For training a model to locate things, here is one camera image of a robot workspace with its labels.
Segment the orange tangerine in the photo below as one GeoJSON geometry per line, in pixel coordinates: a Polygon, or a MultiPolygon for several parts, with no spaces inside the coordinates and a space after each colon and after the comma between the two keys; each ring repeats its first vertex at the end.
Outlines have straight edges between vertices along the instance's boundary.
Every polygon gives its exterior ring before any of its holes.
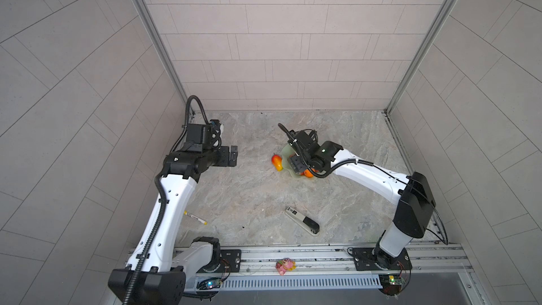
{"type": "Polygon", "coordinates": [[[307,178],[313,178],[313,174],[311,173],[310,170],[306,169],[303,173],[303,175],[307,178]]]}

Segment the red yellow mango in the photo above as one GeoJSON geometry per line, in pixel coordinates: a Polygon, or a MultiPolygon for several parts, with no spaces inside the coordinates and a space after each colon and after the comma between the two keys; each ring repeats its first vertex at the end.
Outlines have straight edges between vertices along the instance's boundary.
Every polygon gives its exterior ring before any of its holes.
{"type": "Polygon", "coordinates": [[[272,164],[278,172],[283,170],[282,157],[280,155],[272,156],[272,164]]]}

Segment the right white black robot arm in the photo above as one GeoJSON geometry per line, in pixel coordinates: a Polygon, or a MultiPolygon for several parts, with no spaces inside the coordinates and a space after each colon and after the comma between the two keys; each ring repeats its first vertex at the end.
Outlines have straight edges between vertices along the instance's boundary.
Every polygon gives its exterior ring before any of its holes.
{"type": "Polygon", "coordinates": [[[364,160],[340,144],[318,143],[312,129],[287,130],[279,125],[294,151],[289,158],[293,171],[325,179],[335,174],[371,189],[395,206],[395,214],[387,230],[372,250],[351,248],[347,253],[363,267],[384,271],[410,271],[412,263],[407,246],[421,239],[436,212],[436,202],[426,177],[418,172],[404,175],[364,160]]]}

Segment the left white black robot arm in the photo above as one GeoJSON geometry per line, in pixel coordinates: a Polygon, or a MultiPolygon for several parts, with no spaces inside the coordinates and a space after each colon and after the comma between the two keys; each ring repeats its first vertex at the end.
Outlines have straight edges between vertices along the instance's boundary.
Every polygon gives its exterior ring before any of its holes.
{"type": "Polygon", "coordinates": [[[166,156],[154,182],[158,199],[141,241],[124,268],[111,272],[108,286],[123,304],[178,304],[186,282],[199,270],[222,265],[220,241],[198,237],[174,255],[176,236],[200,175],[209,167],[234,167],[238,148],[221,146],[174,151],[166,156]]]}

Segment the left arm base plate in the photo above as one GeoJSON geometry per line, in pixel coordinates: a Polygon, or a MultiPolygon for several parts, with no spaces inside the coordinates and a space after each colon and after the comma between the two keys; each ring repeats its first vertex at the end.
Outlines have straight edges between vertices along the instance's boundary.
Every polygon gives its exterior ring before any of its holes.
{"type": "Polygon", "coordinates": [[[199,273],[239,272],[241,263],[240,249],[223,250],[220,245],[220,240],[215,237],[196,237],[192,243],[212,245],[210,259],[207,264],[198,270],[199,273]]]}

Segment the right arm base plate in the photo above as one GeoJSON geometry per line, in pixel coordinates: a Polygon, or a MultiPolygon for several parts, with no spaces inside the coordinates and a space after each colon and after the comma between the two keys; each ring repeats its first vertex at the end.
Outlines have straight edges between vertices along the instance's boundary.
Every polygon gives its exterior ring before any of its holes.
{"type": "Polygon", "coordinates": [[[405,248],[399,256],[392,257],[380,248],[354,248],[347,249],[353,258],[357,271],[410,271],[412,262],[405,248]]]}

